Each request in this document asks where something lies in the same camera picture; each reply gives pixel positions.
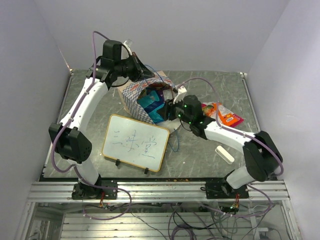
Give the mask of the blue checkered paper bag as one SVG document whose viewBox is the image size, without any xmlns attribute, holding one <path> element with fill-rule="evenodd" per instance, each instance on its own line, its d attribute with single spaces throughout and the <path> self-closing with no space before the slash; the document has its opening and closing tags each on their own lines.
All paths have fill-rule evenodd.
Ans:
<svg viewBox="0 0 320 240">
<path fill-rule="evenodd" d="M 166 120 L 160 123 L 154 123 L 148 116 L 142 106 L 137 102 L 138 99 L 147 95 L 151 91 L 151 85 L 153 84 L 164 84 L 172 87 L 172 90 L 176 88 L 176 85 L 169 79 L 163 71 L 156 72 L 154 69 L 152 72 L 155 77 L 132 82 L 129 80 L 125 85 L 118 87 L 120 98 L 124 104 L 125 110 L 136 120 L 163 127 L 169 130 L 169 132 L 178 133 L 178 129 L 181 126 L 179 120 Z"/>
</svg>

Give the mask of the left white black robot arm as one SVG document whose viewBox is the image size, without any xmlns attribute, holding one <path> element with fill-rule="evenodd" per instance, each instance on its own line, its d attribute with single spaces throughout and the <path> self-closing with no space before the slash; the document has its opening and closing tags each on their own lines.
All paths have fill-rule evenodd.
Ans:
<svg viewBox="0 0 320 240">
<path fill-rule="evenodd" d="M 106 40 L 102 54 L 94 56 L 94 62 L 86 73 L 84 85 L 69 112 L 59 123 L 48 129 L 52 142 L 50 160 L 59 173 L 74 170 L 78 176 L 81 193 L 91 199 L 102 193 L 102 179 L 95 169 L 90 155 L 92 143 L 86 137 L 88 123 L 98 103 L 107 94 L 118 78 L 127 78 L 133 83 L 154 74 L 131 50 L 132 41 Z"/>
</svg>

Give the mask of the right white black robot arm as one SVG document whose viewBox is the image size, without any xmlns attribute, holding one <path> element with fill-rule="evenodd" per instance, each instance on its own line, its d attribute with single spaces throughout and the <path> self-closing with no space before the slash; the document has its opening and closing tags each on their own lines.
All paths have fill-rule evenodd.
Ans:
<svg viewBox="0 0 320 240">
<path fill-rule="evenodd" d="M 219 123 L 218 119 L 205 115 L 195 95 L 188 95 L 177 103 L 166 100 L 157 113 L 164 120 L 178 119 L 189 124 L 190 131 L 197 137 L 222 143 L 243 154 L 245 165 L 231 171 L 221 181 L 220 192 L 226 198 L 233 197 L 244 185 L 264 182 L 284 171 L 283 158 L 267 132 L 240 131 Z"/>
</svg>

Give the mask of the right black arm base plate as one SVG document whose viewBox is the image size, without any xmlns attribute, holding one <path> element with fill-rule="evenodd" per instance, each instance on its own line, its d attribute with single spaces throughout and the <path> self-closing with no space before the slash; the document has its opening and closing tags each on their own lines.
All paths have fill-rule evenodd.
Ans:
<svg viewBox="0 0 320 240">
<path fill-rule="evenodd" d="M 200 188 L 204 191 L 207 199 L 248 199 L 249 192 L 246 185 L 233 189 L 224 178 L 210 178 Z"/>
</svg>

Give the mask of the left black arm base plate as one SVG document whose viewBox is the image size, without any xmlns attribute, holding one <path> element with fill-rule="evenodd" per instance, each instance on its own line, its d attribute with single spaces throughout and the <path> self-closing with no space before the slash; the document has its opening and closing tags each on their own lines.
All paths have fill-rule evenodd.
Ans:
<svg viewBox="0 0 320 240">
<path fill-rule="evenodd" d="M 115 182 L 102 180 L 99 185 L 103 187 L 111 187 L 112 189 L 102 189 L 96 188 L 84 183 L 78 182 L 73 186 L 73 190 L 71 193 L 72 200 L 98 200 L 98 199 L 106 199 L 106 200 L 115 200 L 118 195 L 118 190 L 116 187 L 118 186 Z"/>
</svg>

